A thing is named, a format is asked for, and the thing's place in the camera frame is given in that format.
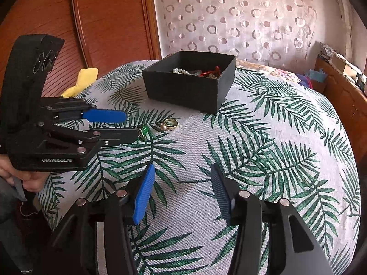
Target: gray pants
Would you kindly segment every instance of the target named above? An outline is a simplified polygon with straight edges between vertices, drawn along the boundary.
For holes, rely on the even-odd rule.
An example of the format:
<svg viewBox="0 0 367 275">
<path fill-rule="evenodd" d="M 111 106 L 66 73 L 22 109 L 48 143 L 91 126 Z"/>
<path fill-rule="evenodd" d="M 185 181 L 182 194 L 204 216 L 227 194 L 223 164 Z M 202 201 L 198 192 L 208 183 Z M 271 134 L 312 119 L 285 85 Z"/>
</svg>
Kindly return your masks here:
<svg viewBox="0 0 367 275">
<path fill-rule="evenodd" d="M 20 193 L 17 191 L 21 186 L 19 187 L 19 184 L 17 186 L 14 189 L 0 177 L 0 241 L 16 266 L 26 272 L 32 269 L 32 263 L 22 243 L 21 232 L 13 218 L 17 200 L 25 201 L 23 190 Z"/>
</svg>

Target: black box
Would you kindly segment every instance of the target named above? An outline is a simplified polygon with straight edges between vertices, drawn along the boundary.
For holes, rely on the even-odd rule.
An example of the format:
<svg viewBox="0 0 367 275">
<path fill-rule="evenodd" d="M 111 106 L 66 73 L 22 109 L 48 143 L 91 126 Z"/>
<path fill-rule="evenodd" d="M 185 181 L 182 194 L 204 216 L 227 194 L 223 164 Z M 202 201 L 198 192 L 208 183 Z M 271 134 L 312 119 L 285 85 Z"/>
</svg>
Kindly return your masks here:
<svg viewBox="0 0 367 275">
<path fill-rule="evenodd" d="M 222 72 L 218 79 L 173 73 L 174 68 L 187 71 Z M 234 82 L 236 57 L 232 55 L 179 51 L 143 70 L 148 97 L 216 114 Z"/>
</svg>

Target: wooden headboard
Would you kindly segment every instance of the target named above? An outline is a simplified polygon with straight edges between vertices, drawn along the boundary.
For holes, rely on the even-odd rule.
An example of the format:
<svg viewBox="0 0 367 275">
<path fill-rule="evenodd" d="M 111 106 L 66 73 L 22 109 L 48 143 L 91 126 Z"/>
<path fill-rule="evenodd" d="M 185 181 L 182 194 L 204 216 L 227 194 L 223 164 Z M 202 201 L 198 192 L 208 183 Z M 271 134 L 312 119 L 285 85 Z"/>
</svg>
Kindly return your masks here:
<svg viewBox="0 0 367 275">
<path fill-rule="evenodd" d="M 44 96 L 59 96 L 82 68 L 99 77 L 131 61 L 160 59 L 153 0 L 17 0 L 0 24 L 0 88 L 13 43 L 24 34 L 65 40 Z"/>
</svg>

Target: bed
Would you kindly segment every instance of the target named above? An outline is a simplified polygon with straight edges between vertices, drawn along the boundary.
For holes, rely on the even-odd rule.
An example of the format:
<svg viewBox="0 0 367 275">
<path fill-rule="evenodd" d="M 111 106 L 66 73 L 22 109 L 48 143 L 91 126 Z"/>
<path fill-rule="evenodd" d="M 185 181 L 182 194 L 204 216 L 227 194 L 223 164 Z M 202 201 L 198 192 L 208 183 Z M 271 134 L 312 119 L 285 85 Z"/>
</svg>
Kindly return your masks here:
<svg viewBox="0 0 367 275">
<path fill-rule="evenodd" d="M 78 96 L 98 108 L 124 110 L 128 119 L 65 127 L 146 124 L 148 143 L 106 147 L 87 171 L 52 174 L 38 194 L 51 228 L 78 198 L 107 198 L 151 160 L 152 195 L 142 222 L 130 229 L 139 274 L 226 274 L 236 227 L 221 219 L 213 195 L 209 170 L 216 162 L 261 199 L 289 198 L 341 274 L 357 242 L 360 190 L 348 137 L 330 102 L 307 86 L 238 66 L 219 113 L 200 113 L 147 98 L 141 71 L 153 63 L 122 65 Z M 177 119 L 179 128 L 161 131 L 166 118 Z M 268 256 L 266 227 L 262 233 L 259 274 L 265 274 Z"/>
</svg>

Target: yellow object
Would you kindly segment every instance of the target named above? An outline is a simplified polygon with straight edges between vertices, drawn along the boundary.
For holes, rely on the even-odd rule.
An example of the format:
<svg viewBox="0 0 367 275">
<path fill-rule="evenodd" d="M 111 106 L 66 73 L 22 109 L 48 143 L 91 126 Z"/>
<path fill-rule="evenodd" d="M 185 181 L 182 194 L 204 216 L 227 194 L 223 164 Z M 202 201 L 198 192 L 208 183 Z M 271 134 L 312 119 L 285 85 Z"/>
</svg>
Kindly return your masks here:
<svg viewBox="0 0 367 275">
<path fill-rule="evenodd" d="M 75 97 L 86 87 L 90 86 L 97 80 L 98 69 L 97 68 L 84 68 L 79 71 L 78 78 L 76 80 L 76 85 L 67 89 L 63 94 L 64 98 Z"/>
</svg>

